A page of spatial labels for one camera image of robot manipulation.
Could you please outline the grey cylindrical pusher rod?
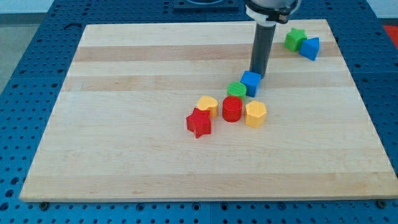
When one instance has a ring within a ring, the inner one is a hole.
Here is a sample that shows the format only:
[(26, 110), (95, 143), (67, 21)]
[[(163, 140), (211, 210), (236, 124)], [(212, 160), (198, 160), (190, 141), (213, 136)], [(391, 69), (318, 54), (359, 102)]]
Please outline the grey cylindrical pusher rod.
[(256, 25), (249, 70), (265, 77), (276, 25)]

